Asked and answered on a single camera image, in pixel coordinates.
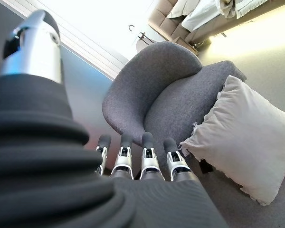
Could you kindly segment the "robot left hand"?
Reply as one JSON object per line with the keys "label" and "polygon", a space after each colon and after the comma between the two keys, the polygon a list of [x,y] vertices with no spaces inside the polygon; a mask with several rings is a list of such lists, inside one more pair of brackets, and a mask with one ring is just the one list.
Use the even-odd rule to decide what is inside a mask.
{"label": "robot left hand", "polygon": [[225,228],[193,173],[105,176],[72,117],[60,34],[33,12],[7,38],[0,69],[0,228]]}

